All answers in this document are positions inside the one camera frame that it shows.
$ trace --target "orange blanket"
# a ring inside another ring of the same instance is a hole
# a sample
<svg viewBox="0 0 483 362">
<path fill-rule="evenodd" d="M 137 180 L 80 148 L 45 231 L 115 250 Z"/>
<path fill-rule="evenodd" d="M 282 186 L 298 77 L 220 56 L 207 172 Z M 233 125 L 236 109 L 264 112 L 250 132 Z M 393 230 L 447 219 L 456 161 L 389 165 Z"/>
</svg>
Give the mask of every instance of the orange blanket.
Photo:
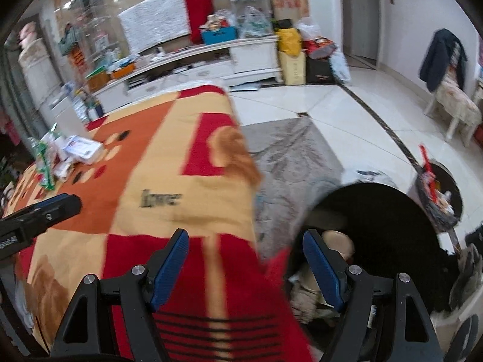
<svg viewBox="0 0 483 362">
<path fill-rule="evenodd" d="M 83 276 L 119 276 L 143 264 L 176 230 L 190 250 L 168 303 L 155 314 L 175 360 L 310 361 L 281 290 L 266 281 L 254 251 L 252 201 L 260 174 L 245 149 L 229 97 L 204 85 L 160 95 L 100 120 L 105 145 L 58 193 L 78 195 L 81 213 L 49 229 L 19 255 L 41 343 L 54 340 Z M 21 178 L 7 214 L 42 197 L 35 168 Z M 129 344 L 119 310 L 123 356 Z"/>
</svg>

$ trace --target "cabinet drawer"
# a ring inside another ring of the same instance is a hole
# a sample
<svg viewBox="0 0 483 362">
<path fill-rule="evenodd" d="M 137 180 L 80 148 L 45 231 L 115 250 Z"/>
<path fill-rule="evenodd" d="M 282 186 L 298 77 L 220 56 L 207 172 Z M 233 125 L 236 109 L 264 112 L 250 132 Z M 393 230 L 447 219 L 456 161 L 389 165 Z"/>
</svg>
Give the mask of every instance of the cabinet drawer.
<svg viewBox="0 0 483 362">
<path fill-rule="evenodd" d="M 183 77 L 183 82 L 204 80 L 204 79 L 216 79 L 223 76 L 232 75 L 233 65 L 230 60 L 211 62 L 196 68 L 188 69 L 187 71 L 179 73 Z"/>
<path fill-rule="evenodd" d="M 138 101 L 142 98 L 146 98 L 147 96 L 154 95 L 163 89 L 163 82 L 165 78 L 159 78 L 154 81 L 150 81 L 149 83 L 142 84 L 129 90 L 129 96 L 131 101 Z"/>
<path fill-rule="evenodd" d="M 230 48 L 234 73 L 277 68 L 275 43 L 236 46 Z"/>
</svg>

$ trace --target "orange container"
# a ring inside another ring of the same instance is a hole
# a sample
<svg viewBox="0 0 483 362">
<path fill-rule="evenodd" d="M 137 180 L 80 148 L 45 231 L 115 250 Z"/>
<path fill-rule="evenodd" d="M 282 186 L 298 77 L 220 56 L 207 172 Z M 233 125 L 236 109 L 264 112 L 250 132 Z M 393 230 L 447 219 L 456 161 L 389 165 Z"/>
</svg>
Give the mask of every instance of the orange container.
<svg viewBox="0 0 483 362">
<path fill-rule="evenodd" d="M 121 77 L 134 72 L 134 63 L 132 62 L 129 65 L 126 65 L 124 68 L 119 69 L 118 71 L 114 71 L 110 74 L 110 76 L 114 79 L 120 79 Z"/>
<path fill-rule="evenodd" d="M 109 75 L 105 71 L 95 74 L 94 76 L 88 78 L 89 91 L 91 92 L 91 94 L 95 93 L 96 91 L 104 87 L 109 80 Z"/>
</svg>

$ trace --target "red cloth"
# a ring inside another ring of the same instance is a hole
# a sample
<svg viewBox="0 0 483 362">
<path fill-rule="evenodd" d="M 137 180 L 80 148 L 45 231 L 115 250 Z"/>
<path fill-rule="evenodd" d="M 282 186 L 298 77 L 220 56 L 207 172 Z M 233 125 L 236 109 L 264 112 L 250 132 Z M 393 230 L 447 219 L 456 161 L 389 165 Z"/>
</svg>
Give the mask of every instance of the red cloth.
<svg viewBox="0 0 483 362">
<path fill-rule="evenodd" d="M 193 44 L 201 43 L 200 26 L 206 23 L 208 15 L 213 13 L 212 0 L 186 0 L 189 26 L 191 28 L 190 40 Z"/>
</svg>

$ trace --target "white cabinet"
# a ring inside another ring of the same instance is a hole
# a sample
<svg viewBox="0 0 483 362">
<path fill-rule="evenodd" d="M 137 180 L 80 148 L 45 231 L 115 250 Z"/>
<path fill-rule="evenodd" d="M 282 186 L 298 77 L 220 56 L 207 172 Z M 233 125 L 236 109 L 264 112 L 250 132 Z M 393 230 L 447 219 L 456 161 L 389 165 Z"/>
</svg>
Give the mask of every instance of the white cabinet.
<svg viewBox="0 0 483 362">
<path fill-rule="evenodd" d="M 181 72 L 179 75 L 182 77 L 181 81 L 186 83 L 195 80 L 222 78 L 223 76 L 232 75 L 233 73 L 231 60 L 226 60 L 197 66 L 196 68 Z"/>
<path fill-rule="evenodd" d="M 164 88 L 164 81 L 165 78 L 159 78 L 129 90 L 127 93 L 131 99 L 131 102 L 138 101 L 142 98 L 147 98 L 160 92 Z"/>
<path fill-rule="evenodd" d="M 97 99 L 102 105 L 105 113 L 109 113 L 118 107 L 132 102 L 127 93 L 126 82 L 119 83 L 117 86 L 109 87 L 96 93 Z"/>
<path fill-rule="evenodd" d="M 254 43 L 230 48 L 235 73 L 278 68 L 276 43 Z"/>
<path fill-rule="evenodd" d="M 109 113 L 130 102 L 149 98 L 165 89 L 192 81 L 222 79 L 227 85 L 238 85 L 275 78 L 278 82 L 281 82 L 281 69 L 278 66 L 276 54 L 277 41 L 277 36 L 245 38 L 213 45 L 194 46 L 182 52 L 169 53 L 161 60 L 107 84 L 104 88 L 95 92 L 94 96 L 99 99 L 104 111 Z M 203 61 L 206 58 L 205 53 L 217 50 L 228 51 L 230 59 L 208 62 L 183 72 L 163 76 L 130 90 L 127 87 L 127 81 L 135 76 L 197 55 Z"/>
</svg>

